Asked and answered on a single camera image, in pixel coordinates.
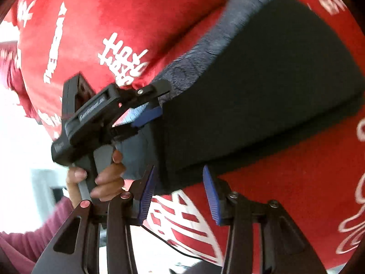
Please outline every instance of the black handle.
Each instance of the black handle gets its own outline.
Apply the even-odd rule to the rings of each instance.
[[[87,178],[78,184],[82,200],[91,200],[93,204],[100,203],[99,199],[91,199],[90,192],[97,186],[95,179],[98,174],[112,163],[114,149],[112,145],[103,145],[74,163],[88,174]]]

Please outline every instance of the human hand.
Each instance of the human hand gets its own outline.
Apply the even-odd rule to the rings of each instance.
[[[115,150],[113,152],[114,163],[105,168],[95,180],[98,186],[91,191],[90,196],[92,198],[99,198],[104,202],[111,200],[122,192],[124,186],[122,174],[125,171],[125,167],[121,163],[122,159],[123,155]],[[66,186],[74,208],[81,202],[81,194],[77,184],[86,177],[86,171],[78,167],[72,167],[67,172]]]

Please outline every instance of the wire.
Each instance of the wire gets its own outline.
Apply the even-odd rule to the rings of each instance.
[[[193,259],[198,259],[201,261],[205,261],[204,259],[198,258],[197,256],[192,256],[186,253],[182,253],[181,251],[179,251],[177,248],[175,248],[174,246],[172,246],[170,243],[168,243],[167,241],[163,240],[160,236],[158,236],[157,234],[155,234],[154,232],[152,232],[151,230],[149,230],[148,228],[146,228],[144,225],[141,226],[142,228],[144,228],[147,232],[149,232],[150,234],[152,234],[153,236],[155,236],[156,238],[160,239],[162,242],[166,243],[168,246],[170,246],[173,250],[176,250],[178,253],[181,253],[182,255],[185,255],[189,258],[193,258]]]

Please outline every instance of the screw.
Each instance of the screw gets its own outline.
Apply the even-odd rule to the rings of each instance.
[[[87,208],[90,206],[90,202],[88,200],[83,200],[81,203],[80,203],[80,206],[81,208]]]
[[[229,197],[232,199],[237,199],[238,198],[238,192],[233,191],[229,194]]]
[[[129,199],[131,197],[131,193],[129,191],[125,191],[125,192],[120,194],[120,197],[122,199]]]
[[[278,201],[276,201],[276,200],[271,200],[271,201],[269,202],[269,205],[270,205],[270,207],[272,207],[272,208],[278,208],[278,207],[279,207],[279,202],[278,202]]]

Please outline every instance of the finger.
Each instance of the finger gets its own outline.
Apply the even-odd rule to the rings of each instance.
[[[123,186],[124,186],[124,179],[119,177],[113,182],[97,186],[91,191],[90,196],[92,198],[108,197],[115,193],[121,192]]]
[[[67,171],[66,182],[67,183],[79,183],[86,179],[87,173],[85,170],[79,167],[71,167]]]
[[[118,196],[123,190],[120,190],[119,192],[116,192],[113,195],[107,196],[107,197],[102,197],[100,198],[101,202],[106,202],[106,201],[110,201],[112,198],[114,198],[115,196]]]
[[[123,164],[112,163],[97,176],[97,178],[95,179],[95,183],[97,185],[102,185],[102,184],[107,184],[109,182],[113,182],[117,178],[121,177],[124,171],[125,167]]]
[[[123,160],[123,154],[119,150],[115,150],[113,152],[113,162],[114,163],[121,163]]]

